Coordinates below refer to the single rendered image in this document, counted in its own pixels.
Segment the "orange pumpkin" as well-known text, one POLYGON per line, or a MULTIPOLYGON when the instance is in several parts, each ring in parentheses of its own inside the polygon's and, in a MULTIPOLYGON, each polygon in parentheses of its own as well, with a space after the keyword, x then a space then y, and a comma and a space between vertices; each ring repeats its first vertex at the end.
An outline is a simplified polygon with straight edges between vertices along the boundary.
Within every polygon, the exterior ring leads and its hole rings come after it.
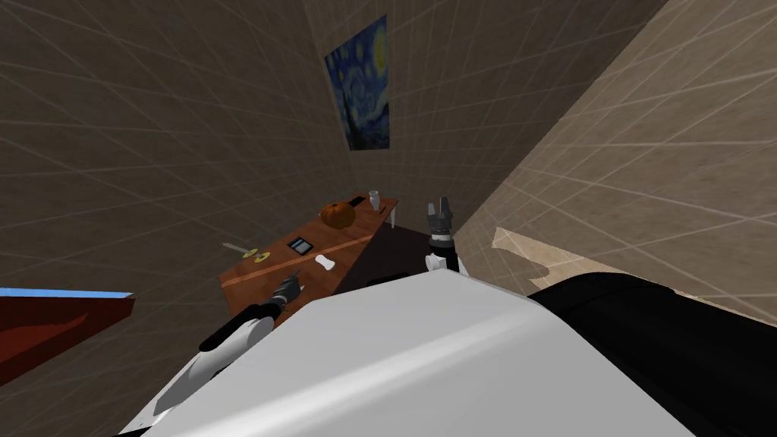
POLYGON ((350 203, 331 203, 319 213, 322 223, 332 229, 342 230, 351 227, 356 220, 356 212, 350 203))

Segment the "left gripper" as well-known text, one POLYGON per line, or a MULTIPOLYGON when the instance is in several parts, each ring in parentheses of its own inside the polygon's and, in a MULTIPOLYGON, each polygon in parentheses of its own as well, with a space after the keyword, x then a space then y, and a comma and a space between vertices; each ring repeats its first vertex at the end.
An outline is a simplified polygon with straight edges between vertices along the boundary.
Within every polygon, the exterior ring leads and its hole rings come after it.
POLYGON ((272 295, 272 302, 278 306, 286 306, 298 298, 301 293, 297 270, 291 275, 291 280, 284 280, 272 295))

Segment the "blue starry night painting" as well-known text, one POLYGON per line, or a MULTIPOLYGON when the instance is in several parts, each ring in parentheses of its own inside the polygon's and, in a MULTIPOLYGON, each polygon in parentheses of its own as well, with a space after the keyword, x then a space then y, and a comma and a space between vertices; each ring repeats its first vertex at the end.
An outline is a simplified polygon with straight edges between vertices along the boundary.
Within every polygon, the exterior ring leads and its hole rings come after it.
POLYGON ((390 146, 387 17, 325 57, 339 119, 351 151, 390 146))

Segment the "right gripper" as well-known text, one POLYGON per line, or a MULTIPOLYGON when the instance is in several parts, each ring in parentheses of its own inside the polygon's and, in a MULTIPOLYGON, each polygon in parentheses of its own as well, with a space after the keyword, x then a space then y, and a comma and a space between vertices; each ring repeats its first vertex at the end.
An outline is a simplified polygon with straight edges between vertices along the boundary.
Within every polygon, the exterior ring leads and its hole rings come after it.
POLYGON ((427 207, 427 222, 429 224, 431 238, 452 238, 452 215, 448 198, 442 196, 439 199, 439 213, 433 203, 427 207))

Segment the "red cabinet with blue top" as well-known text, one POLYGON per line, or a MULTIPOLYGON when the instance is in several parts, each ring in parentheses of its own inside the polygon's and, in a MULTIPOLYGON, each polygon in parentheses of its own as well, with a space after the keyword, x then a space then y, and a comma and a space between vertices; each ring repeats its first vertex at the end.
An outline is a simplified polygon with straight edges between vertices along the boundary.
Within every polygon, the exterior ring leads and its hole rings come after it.
POLYGON ((0 386, 129 317, 132 293, 0 288, 0 386))

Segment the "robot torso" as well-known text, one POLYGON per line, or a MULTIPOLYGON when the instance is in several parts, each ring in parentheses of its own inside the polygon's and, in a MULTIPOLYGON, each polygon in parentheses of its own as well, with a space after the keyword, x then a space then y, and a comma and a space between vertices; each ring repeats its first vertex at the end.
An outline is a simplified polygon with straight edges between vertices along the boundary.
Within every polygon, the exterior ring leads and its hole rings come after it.
POLYGON ((536 302, 449 270, 302 307, 140 437, 694 437, 536 302))

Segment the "brown wooden table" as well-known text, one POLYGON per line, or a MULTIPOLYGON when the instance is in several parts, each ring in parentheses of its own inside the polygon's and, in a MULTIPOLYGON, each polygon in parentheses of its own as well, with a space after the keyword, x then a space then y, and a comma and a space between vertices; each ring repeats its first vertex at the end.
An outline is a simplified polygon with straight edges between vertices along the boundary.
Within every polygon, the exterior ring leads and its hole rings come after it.
POLYGON ((261 263, 242 259, 219 276, 230 315, 235 316, 249 305, 269 299, 281 282, 297 270, 300 271, 299 283, 304 289, 293 303, 286 306, 275 325, 280 326, 305 305, 332 295, 382 224, 395 217, 397 204, 397 199, 382 196, 379 211, 384 206, 386 209, 379 214, 372 209, 369 200, 364 200, 355 208, 354 224, 343 230, 332 229, 315 217, 287 236, 259 249, 261 253, 270 252, 261 263), (313 249, 304 256, 295 253, 287 244, 296 237, 310 242, 313 249), (335 261, 334 269, 326 271, 315 260, 318 254, 335 261))

